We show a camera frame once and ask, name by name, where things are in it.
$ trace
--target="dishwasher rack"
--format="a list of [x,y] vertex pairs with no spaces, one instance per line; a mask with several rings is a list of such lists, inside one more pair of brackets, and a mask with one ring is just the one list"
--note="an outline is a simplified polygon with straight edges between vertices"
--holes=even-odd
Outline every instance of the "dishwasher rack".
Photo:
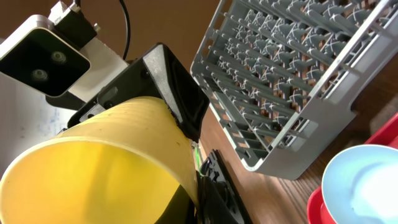
[[247,170],[297,179],[353,120],[398,51],[397,3],[220,1],[191,74]]

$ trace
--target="light blue bowl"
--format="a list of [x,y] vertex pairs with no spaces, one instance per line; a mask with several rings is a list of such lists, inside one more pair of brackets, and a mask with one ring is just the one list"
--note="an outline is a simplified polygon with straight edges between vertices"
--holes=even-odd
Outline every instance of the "light blue bowl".
[[339,224],[398,223],[398,150],[361,145],[340,152],[326,167],[322,194]]

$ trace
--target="wooden table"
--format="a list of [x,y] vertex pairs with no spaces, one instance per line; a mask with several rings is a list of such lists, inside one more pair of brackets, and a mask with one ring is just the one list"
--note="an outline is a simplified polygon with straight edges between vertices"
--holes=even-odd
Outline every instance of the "wooden table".
[[219,149],[254,223],[307,223],[307,201],[321,184],[330,159],[347,147],[362,144],[398,111],[398,55],[358,96],[357,117],[297,180],[290,181],[247,171],[209,109],[201,132],[208,154]]

